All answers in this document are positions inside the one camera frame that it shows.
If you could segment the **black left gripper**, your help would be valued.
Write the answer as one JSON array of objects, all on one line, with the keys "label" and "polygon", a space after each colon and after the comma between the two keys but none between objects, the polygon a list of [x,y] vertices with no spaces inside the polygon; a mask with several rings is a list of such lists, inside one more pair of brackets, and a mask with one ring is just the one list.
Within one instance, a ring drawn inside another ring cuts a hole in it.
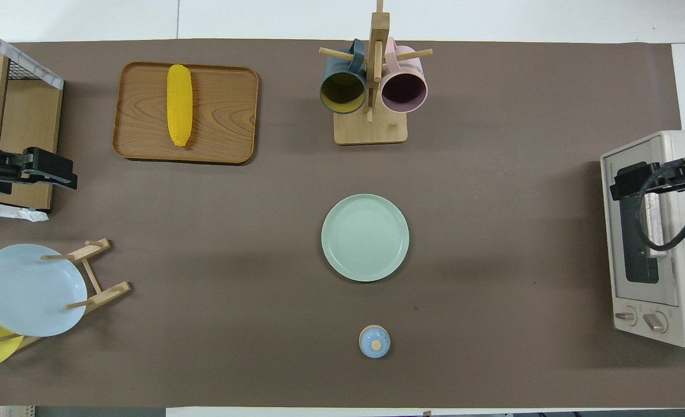
[{"label": "black left gripper", "polygon": [[42,148],[26,148],[24,161],[20,166],[22,172],[36,182],[48,182],[71,190],[78,188],[78,176],[74,173],[73,161],[56,153]]}]

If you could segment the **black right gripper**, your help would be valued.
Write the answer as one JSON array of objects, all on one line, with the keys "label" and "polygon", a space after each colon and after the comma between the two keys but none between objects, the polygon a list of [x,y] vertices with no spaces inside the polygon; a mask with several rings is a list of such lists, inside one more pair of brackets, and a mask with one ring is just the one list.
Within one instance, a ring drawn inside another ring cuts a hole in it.
[{"label": "black right gripper", "polygon": [[[661,169],[661,163],[636,163],[622,168],[614,177],[610,186],[612,200],[619,201],[626,197],[636,197],[642,185],[655,172]],[[685,191],[685,166],[670,169],[655,177],[647,193],[668,193]]]}]

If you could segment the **yellow corn cob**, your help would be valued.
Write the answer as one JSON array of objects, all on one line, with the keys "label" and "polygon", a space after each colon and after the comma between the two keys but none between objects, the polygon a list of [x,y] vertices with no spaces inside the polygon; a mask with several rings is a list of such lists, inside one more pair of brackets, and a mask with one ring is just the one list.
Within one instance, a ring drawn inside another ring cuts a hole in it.
[{"label": "yellow corn cob", "polygon": [[192,134],[192,75],[183,64],[173,64],[167,74],[167,125],[173,144],[184,147]]}]

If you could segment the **pale green plate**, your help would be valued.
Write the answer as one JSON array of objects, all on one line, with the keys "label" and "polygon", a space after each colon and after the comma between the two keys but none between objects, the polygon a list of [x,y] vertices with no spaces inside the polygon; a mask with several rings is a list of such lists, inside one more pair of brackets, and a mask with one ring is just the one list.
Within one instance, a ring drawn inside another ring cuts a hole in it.
[{"label": "pale green plate", "polygon": [[409,226],[401,210],[373,193],[346,197],[327,213],[321,250],[331,268],[356,283],[389,277],[404,263]]}]

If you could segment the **light blue plate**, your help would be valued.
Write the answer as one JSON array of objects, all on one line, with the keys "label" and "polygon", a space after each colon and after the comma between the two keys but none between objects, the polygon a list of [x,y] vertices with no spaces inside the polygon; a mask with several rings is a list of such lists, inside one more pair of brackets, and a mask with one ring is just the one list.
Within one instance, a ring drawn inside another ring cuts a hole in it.
[{"label": "light blue plate", "polygon": [[14,334],[51,337],[72,329],[85,314],[81,272],[54,249],[14,244],[0,249],[0,326]]}]

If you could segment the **wooden plate rack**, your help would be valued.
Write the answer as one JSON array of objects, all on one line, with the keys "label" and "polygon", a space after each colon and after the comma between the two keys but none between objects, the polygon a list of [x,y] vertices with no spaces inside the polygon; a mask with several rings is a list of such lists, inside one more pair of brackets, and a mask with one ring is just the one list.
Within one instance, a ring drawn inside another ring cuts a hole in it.
[{"label": "wooden plate rack", "polygon": [[[102,254],[104,251],[110,249],[110,243],[107,239],[101,239],[96,241],[86,241],[85,245],[80,249],[76,249],[72,253],[59,253],[58,256],[50,256],[50,259],[69,259],[81,272],[83,278],[85,278],[88,299],[83,302],[86,307],[85,314],[92,312],[99,307],[104,306],[110,301],[114,301],[116,298],[125,295],[131,290],[130,283],[121,282],[112,287],[102,287],[100,285],[98,278],[94,274],[93,267],[91,267],[90,259],[97,254]],[[35,339],[46,338],[46,337],[31,337],[25,335],[14,334],[7,337],[0,338],[0,341],[15,338],[17,336],[22,336],[24,340],[21,345],[25,346]]]}]

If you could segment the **wooden serving tray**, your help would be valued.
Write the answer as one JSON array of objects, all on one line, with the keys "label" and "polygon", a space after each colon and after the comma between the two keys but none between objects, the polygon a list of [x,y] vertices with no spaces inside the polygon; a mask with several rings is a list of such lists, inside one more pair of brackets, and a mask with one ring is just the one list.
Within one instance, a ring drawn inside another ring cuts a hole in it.
[{"label": "wooden serving tray", "polygon": [[127,159],[170,163],[243,164],[255,149],[258,75],[249,68],[188,64],[192,132],[184,146],[168,134],[170,63],[130,63],[122,69],[112,147]]}]

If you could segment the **brown table mat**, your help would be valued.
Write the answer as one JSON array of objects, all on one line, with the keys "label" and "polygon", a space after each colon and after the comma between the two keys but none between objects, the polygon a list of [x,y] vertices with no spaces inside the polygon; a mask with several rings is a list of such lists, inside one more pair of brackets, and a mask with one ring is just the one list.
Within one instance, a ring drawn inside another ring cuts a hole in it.
[{"label": "brown table mat", "polygon": [[[600,156],[679,128],[660,44],[412,42],[427,102],[398,145],[339,146],[318,99],[323,42],[18,44],[65,80],[59,150],[79,187],[48,221],[0,218],[0,248],[93,261],[133,290],[0,364],[0,405],[685,407],[685,348],[615,330]],[[123,67],[258,74],[241,166],[136,162],[112,147]],[[321,250],[327,213],[373,193],[409,226],[383,280]],[[358,346],[366,325],[384,358]]]}]

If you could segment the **pink mug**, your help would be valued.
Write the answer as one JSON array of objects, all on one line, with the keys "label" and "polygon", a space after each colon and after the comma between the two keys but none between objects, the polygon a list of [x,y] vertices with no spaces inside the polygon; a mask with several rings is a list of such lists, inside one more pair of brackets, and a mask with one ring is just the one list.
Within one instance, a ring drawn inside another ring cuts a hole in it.
[{"label": "pink mug", "polygon": [[399,60],[398,56],[414,49],[398,45],[389,37],[384,51],[381,99],[385,108],[396,113],[409,113],[421,107],[428,95],[428,85],[419,57]]}]

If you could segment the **wooden mug tree stand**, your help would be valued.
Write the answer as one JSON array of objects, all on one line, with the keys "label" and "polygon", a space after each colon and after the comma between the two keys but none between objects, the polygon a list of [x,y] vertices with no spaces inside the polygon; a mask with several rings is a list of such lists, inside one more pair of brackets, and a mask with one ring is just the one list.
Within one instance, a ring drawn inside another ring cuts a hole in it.
[{"label": "wooden mug tree stand", "polygon": [[[334,141],[338,145],[397,144],[408,139],[407,115],[411,112],[401,114],[390,111],[385,108],[381,99],[380,82],[384,51],[387,40],[391,37],[390,21],[390,14],[384,11],[384,0],[376,0],[376,10],[372,13],[371,24],[369,25],[369,39],[367,43],[364,42],[364,63],[368,68],[366,101],[358,111],[350,114],[332,112]],[[352,55],[345,53],[347,49],[321,47],[319,53],[323,54],[326,60],[328,56],[353,58]],[[398,59],[415,57],[422,59],[432,54],[433,51],[430,49],[414,50],[399,55]]]}]

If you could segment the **dark blue mug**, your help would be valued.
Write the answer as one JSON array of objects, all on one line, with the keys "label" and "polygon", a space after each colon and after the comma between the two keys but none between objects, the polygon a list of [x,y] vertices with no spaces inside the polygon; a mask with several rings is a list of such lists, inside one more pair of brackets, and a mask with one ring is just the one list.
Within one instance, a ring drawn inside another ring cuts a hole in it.
[{"label": "dark blue mug", "polygon": [[351,59],[328,56],[319,90],[321,102],[335,114],[350,114],[364,105],[368,90],[368,68],[364,42],[354,39],[345,53]]}]

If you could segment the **blue bell with wooden knob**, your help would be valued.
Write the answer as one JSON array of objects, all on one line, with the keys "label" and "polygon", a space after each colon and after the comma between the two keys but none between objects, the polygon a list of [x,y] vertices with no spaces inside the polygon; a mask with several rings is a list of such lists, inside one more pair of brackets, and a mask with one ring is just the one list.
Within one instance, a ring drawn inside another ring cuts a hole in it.
[{"label": "blue bell with wooden knob", "polygon": [[391,339],[381,325],[366,325],[359,333],[358,346],[365,357],[381,359],[389,353]]}]

